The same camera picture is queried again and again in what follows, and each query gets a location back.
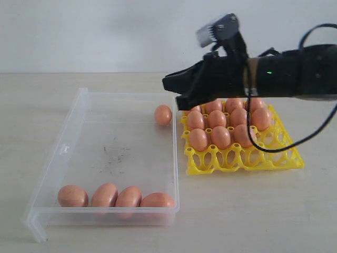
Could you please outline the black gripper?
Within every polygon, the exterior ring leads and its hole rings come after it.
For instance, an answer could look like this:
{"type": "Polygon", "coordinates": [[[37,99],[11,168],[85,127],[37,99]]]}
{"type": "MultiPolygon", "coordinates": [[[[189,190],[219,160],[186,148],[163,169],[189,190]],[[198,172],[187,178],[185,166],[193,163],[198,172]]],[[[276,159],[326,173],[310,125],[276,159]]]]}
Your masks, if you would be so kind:
{"type": "Polygon", "coordinates": [[[217,98],[243,98],[243,72],[247,59],[242,35],[234,34],[216,42],[202,61],[164,76],[163,88],[181,94],[176,97],[180,111],[189,111],[217,98]]]}

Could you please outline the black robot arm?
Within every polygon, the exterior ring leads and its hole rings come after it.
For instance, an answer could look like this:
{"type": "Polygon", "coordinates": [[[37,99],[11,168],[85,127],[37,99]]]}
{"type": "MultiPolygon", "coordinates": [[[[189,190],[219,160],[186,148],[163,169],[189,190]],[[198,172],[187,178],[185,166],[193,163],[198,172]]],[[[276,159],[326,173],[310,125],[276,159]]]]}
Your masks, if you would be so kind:
{"type": "Polygon", "coordinates": [[[166,75],[165,90],[179,94],[179,110],[218,98],[322,99],[336,97],[336,45],[322,44],[275,56],[249,58],[240,32],[219,36],[227,56],[207,53],[193,66],[166,75]]]}

